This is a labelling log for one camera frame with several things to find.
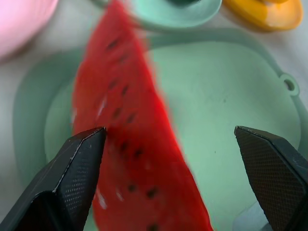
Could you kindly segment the large green plate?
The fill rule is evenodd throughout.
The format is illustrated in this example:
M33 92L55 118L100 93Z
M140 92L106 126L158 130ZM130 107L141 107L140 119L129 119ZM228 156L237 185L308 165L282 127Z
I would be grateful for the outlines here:
M73 80L84 47L37 63L14 101L13 139L27 186L71 136ZM295 79L238 29L155 36L149 55L171 121L218 231L272 231L249 185L237 125L287 139L308 156L308 111Z

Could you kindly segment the yellow plate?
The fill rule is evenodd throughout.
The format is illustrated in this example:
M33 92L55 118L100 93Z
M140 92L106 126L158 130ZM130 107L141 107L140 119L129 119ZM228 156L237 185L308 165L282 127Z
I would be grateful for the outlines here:
M263 31L295 29L302 22L302 0L222 0L239 18Z

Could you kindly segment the pink plate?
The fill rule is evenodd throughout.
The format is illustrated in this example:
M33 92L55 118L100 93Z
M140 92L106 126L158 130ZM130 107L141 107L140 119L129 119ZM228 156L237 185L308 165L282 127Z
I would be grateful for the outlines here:
M0 60L26 45L51 20L59 0L0 0Z

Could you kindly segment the yellow toy food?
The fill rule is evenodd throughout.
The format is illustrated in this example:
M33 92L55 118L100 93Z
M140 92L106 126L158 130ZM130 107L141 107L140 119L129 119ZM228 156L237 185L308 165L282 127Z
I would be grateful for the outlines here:
M224 3L245 18L263 23L285 23L294 17L289 0L223 0Z

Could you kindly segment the red watermelon slice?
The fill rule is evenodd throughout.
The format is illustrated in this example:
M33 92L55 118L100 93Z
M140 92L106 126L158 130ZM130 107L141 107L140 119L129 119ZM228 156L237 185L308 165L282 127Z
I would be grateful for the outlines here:
M124 5L112 0L73 90L73 131L105 127L93 199L99 231L213 231Z

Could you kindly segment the small green plate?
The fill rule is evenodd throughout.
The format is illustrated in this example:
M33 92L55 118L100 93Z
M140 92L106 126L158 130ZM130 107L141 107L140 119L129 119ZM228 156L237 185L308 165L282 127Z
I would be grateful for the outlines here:
M219 12L222 0L118 0L137 26L157 31L201 28Z

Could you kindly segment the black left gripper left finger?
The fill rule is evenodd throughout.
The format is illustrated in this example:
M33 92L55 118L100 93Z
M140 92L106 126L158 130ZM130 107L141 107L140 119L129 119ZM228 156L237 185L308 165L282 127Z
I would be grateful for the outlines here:
M105 140L103 127L67 139L26 187L0 223L0 231L83 231Z

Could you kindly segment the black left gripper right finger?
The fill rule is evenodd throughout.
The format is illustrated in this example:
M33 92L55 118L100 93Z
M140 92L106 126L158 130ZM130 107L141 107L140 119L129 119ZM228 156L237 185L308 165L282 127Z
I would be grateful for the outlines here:
M249 184L273 231L308 231L308 161L283 137L236 126Z

